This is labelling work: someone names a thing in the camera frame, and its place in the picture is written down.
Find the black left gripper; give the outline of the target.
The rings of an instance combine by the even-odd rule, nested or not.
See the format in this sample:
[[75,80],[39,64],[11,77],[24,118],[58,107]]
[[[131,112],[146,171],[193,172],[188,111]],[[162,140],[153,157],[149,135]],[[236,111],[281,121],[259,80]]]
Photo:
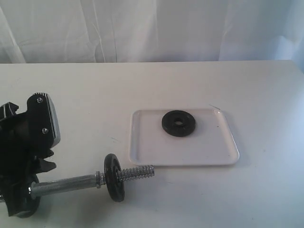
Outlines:
[[51,149],[38,157],[38,102],[28,101],[24,113],[16,114],[18,108],[11,102],[0,107],[0,191],[9,217],[16,217],[21,197],[37,198],[36,174],[57,167],[46,161],[54,155]]

